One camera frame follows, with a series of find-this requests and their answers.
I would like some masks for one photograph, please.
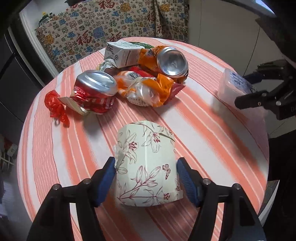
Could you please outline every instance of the paper cup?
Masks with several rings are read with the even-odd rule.
[[[118,132],[116,200],[129,206],[154,206],[183,198],[175,159],[175,137],[147,120]]]

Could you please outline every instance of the can lid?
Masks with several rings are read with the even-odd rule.
[[[84,71],[82,74],[77,76],[76,80],[108,96],[113,96],[117,93],[117,84],[115,79],[111,75],[102,71]]]
[[[170,46],[157,53],[157,64],[160,70],[169,77],[182,77],[188,71],[188,62],[185,56]]]

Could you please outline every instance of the orange and white tablecloth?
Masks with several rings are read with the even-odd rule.
[[[113,156],[117,131],[125,124],[149,120],[170,129],[176,151],[202,177],[216,184],[240,183],[258,212],[268,176],[268,139],[265,124],[253,123],[217,99],[219,79],[225,68],[214,55],[198,47],[172,40],[132,37],[126,41],[153,46],[171,45],[182,51],[189,63],[186,87],[168,105],[138,107],[118,99],[104,115],[82,117],[71,110],[70,127],[58,125],[44,105],[45,94],[55,89],[69,96],[77,75],[95,69],[104,49],[71,65],[54,78],[35,98],[22,130],[17,169],[19,188],[33,220],[55,183],[76,185],[91,177]],[[96,209],[106,240],[187,240],[198,210],[187,198],[149,208],[117,206],[113,190]],[[76,240],[82,240],[75,204],[71,220]],[[223,204],[219,204],[212,240],[218,240]]]

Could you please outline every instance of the butterfly print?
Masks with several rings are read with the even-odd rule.
[[[165,179],[167,180],[168,175],[170,174],[170,168],[169,168],[168,164],[163,165],[163,170],[166,171]]]

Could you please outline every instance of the red snack wrapper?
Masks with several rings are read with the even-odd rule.
[[[154,77],[152,74],[147,73],[146,71],[143,71],[140,67],[138,66],[132,66],[129,69],[130,71],[136,72],[142,77]]]
[[[179,84],[179,83],[174,83],[172,86],[172,89],[170,91],[170,95],[168,97],[168,99],[163,103],[163,104],[167,104],[172,98],[174,98],[176,96],[176,94],[178,94],[183,88],[185,87],[185,85]]]
[[[59,97],[60,95],[55,90],[52,90],[45,95],[44,104],[50,111],[50,117],[59,119],[66,127],[69,127],[70,121],[64,105],[58,99]]]

